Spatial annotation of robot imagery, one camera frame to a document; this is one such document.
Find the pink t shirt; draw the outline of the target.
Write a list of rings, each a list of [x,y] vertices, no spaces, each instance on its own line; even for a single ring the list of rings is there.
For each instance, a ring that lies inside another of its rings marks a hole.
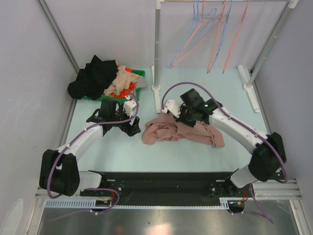
[[[159,117],[147,122],[142,135],[144,144],[153,145],[157,141],[191,141],[224,147],[222,133],[215,127],[202,121],[197,121],[194,127],[177,122],[171,114],[161,114]]]

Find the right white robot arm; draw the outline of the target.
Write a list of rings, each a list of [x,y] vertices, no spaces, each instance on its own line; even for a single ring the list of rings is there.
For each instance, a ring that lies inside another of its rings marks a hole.
[[[250,154],[249,164],[236,170],[225,190],[230,196],[238,196],[244,186],[255,181],[266,182],[286,162],[282,137],[273,132],[266,134],[240,122],[211,98],[204,101],[195,89],[190,89],[181,96],[182,105],[177,121],[190,127],[202,121],[228,134],[241,144]]]

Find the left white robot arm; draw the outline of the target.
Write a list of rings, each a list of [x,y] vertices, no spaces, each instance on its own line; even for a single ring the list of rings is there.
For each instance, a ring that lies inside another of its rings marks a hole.
[[[91,189],[96,195],[104,195],[108,183],[102,180],[101,173],[80,171],[78,162],[98,139],[114,127],[129,137],[140,133],[138,109],[136,99],[130,98],[123,104],[102,100],[100,108],[86,120],[76,137],[56,150],[48,149],[43,153],[39,187],[45,189],[51,199],[61,195],[72,196],[76,191],[86,189]]]

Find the pink hanger left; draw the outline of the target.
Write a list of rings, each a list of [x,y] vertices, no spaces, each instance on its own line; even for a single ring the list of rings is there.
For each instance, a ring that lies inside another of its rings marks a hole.
[[[223,0],[221,9],[213,8],[206,12],[204,0],[193,1],[192,21],[185,29],[175,53],[168,60],[166,67],[172,69],[178,65],[197,46],[214,34],[216,38],[208,65],[209,68],[212,68],[223,45],[232,5],[232,0]]]

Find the pink hanger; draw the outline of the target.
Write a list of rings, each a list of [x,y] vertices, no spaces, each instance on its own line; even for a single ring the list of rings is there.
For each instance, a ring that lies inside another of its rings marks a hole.
[[[185,29],[175,53],[168,60],[166,67],[172,69],[178,65],[197,46],[214,34],[216,38],[208,65],[209,68],[212,68],[223,45],[232,5],[232,0],[223,0],[221,9],[213,8],[206,12],[204,0],[193,1],[192,21]]]
[[[240,31],[241,31],[241,28],[242,28],[242,26],[243,26],[244,20],[245,20],[245,18],[246,18],[247,9],[248,9],[249,4],[250,4],[250,0],[247,0],[246,7],[245,7],[245,10],[244,10],[244,12],[243,12],[243,15],[242,15],[240,24],[239,24],[239,26],[238,26],[238,29],[237,29],[237,31],[236,31],[236,34],[235,34],[235,36],[234,36],[234,38],[233,38],[233,41],[232,41],[232,43],[231,43],[231,47],[230,47],[230,49],[229,49],[229,51],[228,51],[227,58],[226,58],[226,61],[225,61],[224,67],[223,67],[222,74],[224,74],[225,70],[227,69],[228,63],[229,63],[229,61],[230,61],[231,55],[232,55],[232,53],[233,53],[234,47],[235,47],[236,42],[237,42],[237,39],[238,39],[238,37],[239,37],[239,33],[240,33]]]
[[[216,27],[216,34],[215,34],[215,39],[214,39],[213,47],[212,47],[210,58],[209,58],[209,63],[208,63],[208,67],[207,67],[207,73],[210,73],[210,71],[211,71],[213,60],[214,60],[214,55],[215,55],[215,52],[217,50],[218,39],[219,39],[219,34],[220,34],[220,27],[221,27],[221,24],[222,24],[222,19],[224,17],[224,10],[225,10],[225,7],[227,5],[227,0],[224,0],[222,5],[223,5],[223,8],[222,8],[222,12],[221,12],[221,14],[220,14],[220,16],[218,18],[218,25]]]

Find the blue hanger right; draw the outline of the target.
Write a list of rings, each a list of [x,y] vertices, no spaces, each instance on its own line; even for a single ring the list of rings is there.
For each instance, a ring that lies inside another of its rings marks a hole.
[[[212,61],[212,63],[211,63],[211,67],[210,67],[210,70],[209,70],[209,71],[211,71],[211,69],[214,67],[214,64],[215,64],[215,62],[216,62],[216,60],[217,60],[217,58],[218,58],[218,55],[219,55],[219,53],[220,53],[220,51],[221,51],[221,48],[222,48],[222,45],[223,45],[223,42],[224,42],[224,38],[225,38],[225,33],[226,33],[226,29],[227,29],[228,20],[229,20],[229,15],[230,15],[230,12],[231,12],[232,5],[233,5],[233,1],[231,0],[231,1],[230,1],[229,10],[228,10],[228,12],[227,12],[226,15],[225,15],[224,27],[223,27],[223,30],[222,30],[221,38],[220,38],[220,40],[219,40],[218,48],[217,48],[217,50],[216,50],[216,54],[215,54],[215,56],[214,56],[214,58],[213,58],[213,61]]]

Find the blue hanger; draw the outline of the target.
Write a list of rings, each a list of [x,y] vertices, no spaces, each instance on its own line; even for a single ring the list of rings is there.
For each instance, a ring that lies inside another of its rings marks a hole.
[[[185,59],[197,46],[199,46],[218,25],[220,14],[217,8],[209,11],[204,9],[205,1],[193,1],[192,21],[185,29],[174,54],[169,58],[166,67],[169,69],[177,66]]]
[[[228,12],[227,12],[226,15],[225,15],[224,27],[223,27],[223,30],[222,30],[221,38],[220,38],[220,40],[219,40],[218,48],[217,48],[217,50],[216,50],[216,54],[215,54],[215,56],[214,56],[214,58],[213,58],[213,61],[212,61],[212,63],[211,63],[211,67],[210,67],[210,70],[209,70],[209,71],[211,71],[211,69],[214,67],[214,64],[215,64],[215,62],[216,62],[216,60],[217,60],[217,58],[218,58],[218,55],[219,55],[219,53],[220,53],[220,51],[221,51],[221,48],[222,48],[222,45],[223,45],[223,42],[224,42],[224,38],[225,38],[225,33],[226,33],[226,29],[227,29],[228,20],[229,20],[229,15],[230,15],[230,12],[231,12],[232,5],[233,5],[233,1],[231,0],[231,1],[230,1],[229,10],[228,10]]]

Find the blue hanger left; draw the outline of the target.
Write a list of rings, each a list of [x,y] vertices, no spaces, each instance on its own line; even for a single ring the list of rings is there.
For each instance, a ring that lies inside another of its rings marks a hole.
[[[209,11],[204,9],[205,1],[193,1],[192,21],[185,29],[174,54],[169,58],[166,67],[169,69],[177,66],[185,59],[197,46],[199,46],[218,25],[220,14],[217,8]]]

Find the pink hanger middle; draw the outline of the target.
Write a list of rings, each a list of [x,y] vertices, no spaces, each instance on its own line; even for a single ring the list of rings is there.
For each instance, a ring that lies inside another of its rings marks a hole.
[[[220,34],[220,27],[221,27],[221,24],[222,24],[222,19],[224,17],[224,10],[225,10],[225,7],[227,5],[227,0],[224,0],[222,5],[223,5],[223,8],[222,8],[222,12],[221,12],[221,14],[220,14],[220,16],[218,18],[218,25],[216,27],[216,34],[215,34],[215,39],[214,39],[213,47],[212,47],[210,58],[209,58],[209,63],[208,63],[208,67],[207,67],[207,73],[210,73],[210,71],[211,71],[213,60],[214,60],[214,55],[215,55],[215,52],[217,50],[218,39],[219,39],[219,34]]]

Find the orange garment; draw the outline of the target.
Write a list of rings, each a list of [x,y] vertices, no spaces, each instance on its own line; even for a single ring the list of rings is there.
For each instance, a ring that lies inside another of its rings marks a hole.
[[[126,71],[127,73],[129,73],[131,76],[135,75],[135,73],[132,73],[133,70],[132,70],[131,68],[125,67],[125,71]],[[131,81],[131,82],[129,83],[129,86],[126,87],[126,88],[124,88],[124,89],[121,91],[120,94],[111,93],[111,96],[112,96],[112,97],[115,97],[115,98],[125,98],[125,95],[126,95],[127,93],[132,92],[132,91],[134,90],[134,88],[135,88],[135,82]]]

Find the grey garment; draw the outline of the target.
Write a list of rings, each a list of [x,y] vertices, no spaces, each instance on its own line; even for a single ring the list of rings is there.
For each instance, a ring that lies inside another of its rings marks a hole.
[[[142,89],[146,88],[148,83],[143,76],[139,76],[137,82],[135,83],[135,87],[133,89],[133,94],[136,96],[137,100],[140,98],[140,94]]]

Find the beige garment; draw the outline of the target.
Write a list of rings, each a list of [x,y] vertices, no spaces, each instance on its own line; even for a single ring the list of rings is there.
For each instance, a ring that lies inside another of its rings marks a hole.
[[[129,86],[131,81],[137,82],[139,75],[135,73],[135,75],[131,76],[129,73],[125,71],[125,66],[119,66],[118,72],[116,74],[116,78],[109,85],[107,89],[104,90],[103,96],[111,96],[111,93],[120,94],[121,91]]]

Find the black garment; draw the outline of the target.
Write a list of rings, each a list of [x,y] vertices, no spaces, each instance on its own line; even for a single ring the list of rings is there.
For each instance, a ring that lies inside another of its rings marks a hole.
[[[79,70],[76,80],[68,85],[68,94],[73,99],[82,99],[86,96],[97,100],[116,79],[117,72],[115,60],[102,61],[94,55],[91,62]]]

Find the white clothes rack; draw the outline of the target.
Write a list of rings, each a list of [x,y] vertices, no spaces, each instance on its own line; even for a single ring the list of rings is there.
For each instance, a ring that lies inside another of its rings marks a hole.
[[[160,38],[160,14],[161,14],[161,4],[164,1],[156,0],[155,1],[155,52],[154,52],[154,65],[151,67],[152,70],[152,77],[153,77],[153,86],[152,90],[154,91],[155,95],[155,105],[156,105],[156,112],[159,114],[163,107],[161,98],[160,98],[160,89],[161,86],[159,85],[159,38]],[[249,76],[246,75],[244,72],[243,66],[238,65],[237,70],[242,80],[242,89],[246,93],[248,100],[250,102],[251,108],[254,113],[259,113],[261,111],[259,103],[257,101],[256,96],[254,95],[254,86],[253,82],[257,74],[259,73],[263,63],[265,62],[267,56],[269,55],[273,45],[275,44],[280,32],[282,31],[290,13],[292,10],[297,6],[298,0],[288,0],[287,5],[284,8],[280,17],[276,22],[275,27],[273,28],[271,34],[269,35],[265,46],[261,54],[259,55],[253,69],[249,73]]]

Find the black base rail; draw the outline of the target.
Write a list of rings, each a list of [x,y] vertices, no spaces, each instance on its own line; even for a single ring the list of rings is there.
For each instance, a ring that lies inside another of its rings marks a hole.
[[[241,189],[231,184],[230,172],[101,172],[99,190],[84,190],[81,196],[109,197],[117,191],[114,201],[120,206],[208,207],[217,206],[220,198],[242,200],[254,189]]]

